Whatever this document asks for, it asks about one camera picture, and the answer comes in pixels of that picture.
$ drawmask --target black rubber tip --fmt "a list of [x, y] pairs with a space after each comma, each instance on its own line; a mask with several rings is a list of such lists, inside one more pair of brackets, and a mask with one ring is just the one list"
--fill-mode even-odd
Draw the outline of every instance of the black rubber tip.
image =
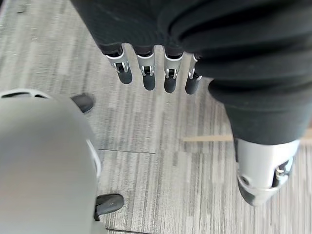
[[71, 97], [71, 100], [79, 107], [79, 109], [86, 113], [94, 106], [94, 98], [86, 93]]
[[187, 94], [192, 95], [196, 93], [199, 85], [199, 80], [197, 79], [190, 79], [189, 77], [186, 80], [185, 84], [185, 91]]
[[146, 90], [153, 90], [155, 88], [155, 75], [143, 76], [143, 84]]
[[123, 84], [130, 84], [132, 81], [132, 74], [131, 74], [130, 68], [129, 68], [128, 72], [118, 73], [118, 76], [119, 76], [121, 83], [123, 83]]
[[124, 205], [123, 196], [120, 194], [100, 195], [96, 199], [95, 220], [99, 221], [99, 216], [118, 211]]
[[176, 89], [176, 79], [165, 78], [164, 87], [167, 93], [172, 93]]

